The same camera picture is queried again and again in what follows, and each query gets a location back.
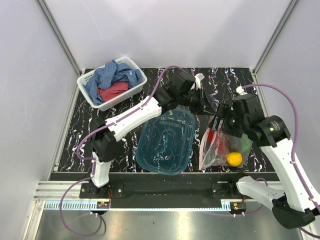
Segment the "clear zip top bag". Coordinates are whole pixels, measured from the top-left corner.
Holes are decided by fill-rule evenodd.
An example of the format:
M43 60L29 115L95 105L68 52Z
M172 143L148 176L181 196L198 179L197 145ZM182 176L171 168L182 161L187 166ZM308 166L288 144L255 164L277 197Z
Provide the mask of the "clear zip top bag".
M199 170L213 166L242 168L251 152L253 142L246 134L235 137L221 129L207 127L200 142Z

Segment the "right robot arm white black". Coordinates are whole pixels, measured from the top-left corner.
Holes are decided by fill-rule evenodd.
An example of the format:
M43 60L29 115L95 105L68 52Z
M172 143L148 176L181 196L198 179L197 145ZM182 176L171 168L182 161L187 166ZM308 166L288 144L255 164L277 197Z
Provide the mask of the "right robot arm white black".
M315 221L320 205L313 198L319 194L303 170L296 172L300 162L292 153L293 140L280 117L266 117L258 99L243 94L236 96L231 105L219 104L209 127L233 137L247 135L267 156L283 187L275 190L245 173L238 173L228 180L230 197L244 195L256 200L270 209L286 229L305 227Z

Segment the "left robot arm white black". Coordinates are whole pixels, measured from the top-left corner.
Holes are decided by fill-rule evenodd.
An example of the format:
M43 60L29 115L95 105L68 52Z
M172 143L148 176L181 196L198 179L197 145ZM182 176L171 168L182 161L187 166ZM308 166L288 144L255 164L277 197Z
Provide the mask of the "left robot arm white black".
M90 192L95 197L103 198L108 193L107 184L114 150L128 132L177 106L188 107L194 115L214 114L202 84L204 78L202 73L192 75L180 72L145 100L122 114L107 119L105 124L94 121L97 128L89 140L93 156Z

